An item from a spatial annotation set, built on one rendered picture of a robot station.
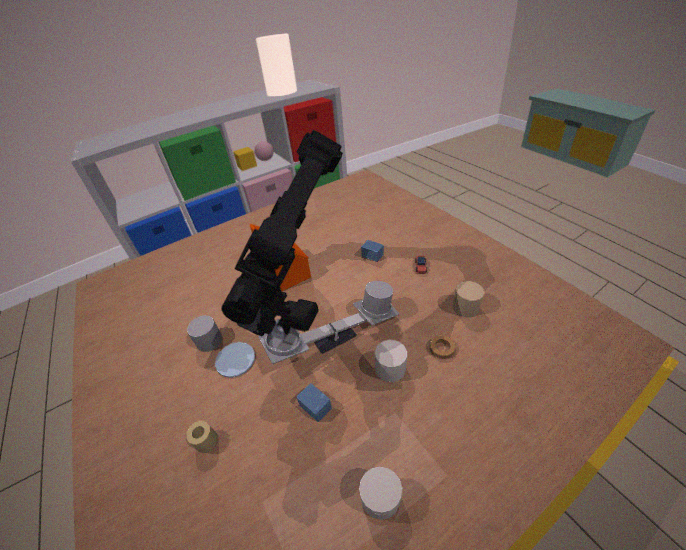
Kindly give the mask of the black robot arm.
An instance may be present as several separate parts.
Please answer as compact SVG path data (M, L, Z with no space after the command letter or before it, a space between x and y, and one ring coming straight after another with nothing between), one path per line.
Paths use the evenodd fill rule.
M297 150L301 167L288 191L278 198L269 218L250 235L235 269L242 272L221 306L222 313L238 326L263 336L276 325L278 310L265 300L267 291L284 280L294 258L292 248L305 219L307 201L320 175L333 172L342 147L313 130L303 137ZM250 252L243 260L248 249ZM283 265L278 276L275 270Z

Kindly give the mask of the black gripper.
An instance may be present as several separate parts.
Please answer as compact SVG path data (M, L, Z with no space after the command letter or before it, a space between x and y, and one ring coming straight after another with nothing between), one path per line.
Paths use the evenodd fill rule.
M308 331L319 311L316 302L302 299L298 299L297 302L290 300L284 302L287 294L281 292L280 285L282 282L280 279L276 288L267 291L264 298L271 301L278 310L277 316L280 316L280 320L277 326L282 327L286 335L288 335L290 327L302 332Z

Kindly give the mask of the blue block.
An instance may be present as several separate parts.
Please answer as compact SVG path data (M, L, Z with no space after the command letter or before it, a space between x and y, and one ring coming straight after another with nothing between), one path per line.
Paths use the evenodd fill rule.
M311 383L296 397L300 407L317 422L320 422L332 408L330 399Z
M362 257L378 262L380 258L384 255L384 245L367 240L361 246Z

